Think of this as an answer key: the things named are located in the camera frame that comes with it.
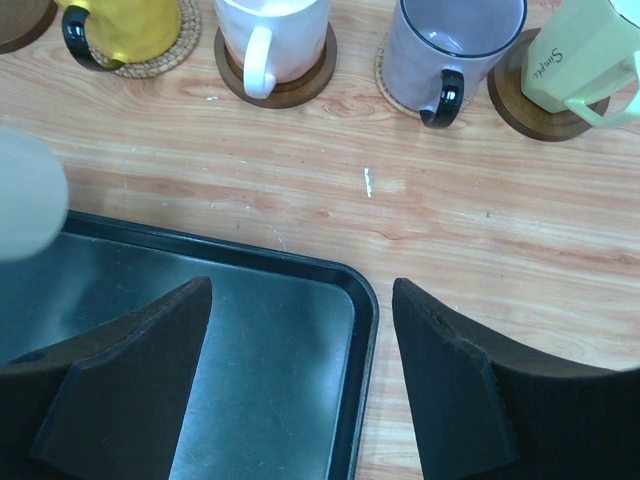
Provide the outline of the pale green octagonal mug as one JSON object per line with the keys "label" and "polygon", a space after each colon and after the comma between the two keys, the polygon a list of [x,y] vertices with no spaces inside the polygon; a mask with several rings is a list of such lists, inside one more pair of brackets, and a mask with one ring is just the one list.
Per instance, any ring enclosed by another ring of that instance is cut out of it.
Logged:
{"label": "pale green octagonal mug", "polygon": [[550,113],[615,128],[639,119],[638,96],[613,114],[589,106],[638,79],[638,0],[565,0],[527,49],[521,91]]}

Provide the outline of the pink mug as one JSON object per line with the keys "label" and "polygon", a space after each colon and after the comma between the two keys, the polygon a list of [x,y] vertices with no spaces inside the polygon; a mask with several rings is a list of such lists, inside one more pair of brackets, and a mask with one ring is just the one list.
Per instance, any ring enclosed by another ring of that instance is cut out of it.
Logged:
{"label": "pink mug", "polygon": [[265,99],[278,83],[303,76],[324,49],[328,1],[216,1],[214,8],[251,98]]}

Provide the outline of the cream yellow mug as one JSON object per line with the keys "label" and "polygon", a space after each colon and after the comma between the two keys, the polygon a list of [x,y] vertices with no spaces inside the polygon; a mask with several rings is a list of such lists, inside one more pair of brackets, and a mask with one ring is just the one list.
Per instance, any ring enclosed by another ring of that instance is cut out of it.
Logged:
{"label": "cream yellow mug", "polygon": [[32,257],[59,235],[69,209],[64,170],[38,138],[1,128],[1,261]]}

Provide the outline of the purple mug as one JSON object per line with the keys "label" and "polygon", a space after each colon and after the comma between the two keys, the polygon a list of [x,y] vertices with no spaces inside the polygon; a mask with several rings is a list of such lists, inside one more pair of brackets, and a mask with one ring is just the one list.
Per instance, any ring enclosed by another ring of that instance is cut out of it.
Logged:
{"label": "purple mug", "polygon": [[382,85],[425,127],[447,128],[514,44],[526,16],[524,0],[398,1],[382,54]]}

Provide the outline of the woven rattan coaster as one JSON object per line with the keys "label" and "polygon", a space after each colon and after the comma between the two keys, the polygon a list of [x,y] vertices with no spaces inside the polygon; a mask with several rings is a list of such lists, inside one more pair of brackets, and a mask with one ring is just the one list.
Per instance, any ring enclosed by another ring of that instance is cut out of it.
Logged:
{"label": "woven rattan coaster", "polygon": [[454,122],[486,74],[485,62],[437,50],[399,24],[389,29],[375,60],[383,96],[434,129]]}
{"label": "woven rattan coaster", "polygon": [[174,44],[162,55],[152,60],[127,64],[116,71],[108,72],[129,79],[146,79],[165,73],[187,59],[195,49],[200,38],[202,19],[196,1],[177,1],[180,3],[182,18],[181,30]]}

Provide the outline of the yellow glass mug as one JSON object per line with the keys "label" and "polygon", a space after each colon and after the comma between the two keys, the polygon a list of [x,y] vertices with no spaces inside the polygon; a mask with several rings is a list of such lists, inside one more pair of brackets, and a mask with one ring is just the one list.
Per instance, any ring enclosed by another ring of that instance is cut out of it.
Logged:
{"label": "yellow glass mug", "polygon": [[175,0],[58,1],[71,56],[93,71],[116,71],[164,54],[181,30]]}

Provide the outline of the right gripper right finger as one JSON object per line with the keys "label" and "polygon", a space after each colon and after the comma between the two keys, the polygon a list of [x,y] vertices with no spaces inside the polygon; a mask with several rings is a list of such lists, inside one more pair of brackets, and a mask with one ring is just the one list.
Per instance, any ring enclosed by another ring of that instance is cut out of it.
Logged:
{"label": "right gripper right finger", "polygon": [[392,311],[427,479],[635,479],[639,372],[526,346],[399,278]]}

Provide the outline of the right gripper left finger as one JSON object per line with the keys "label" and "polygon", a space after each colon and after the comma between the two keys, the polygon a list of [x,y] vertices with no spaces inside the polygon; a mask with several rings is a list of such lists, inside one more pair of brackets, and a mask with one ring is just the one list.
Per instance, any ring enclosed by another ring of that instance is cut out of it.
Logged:
{"label": "right gripper left finger", "polygon": [[3,365],[2,478],[168,478],[211,307],[197,276]]}

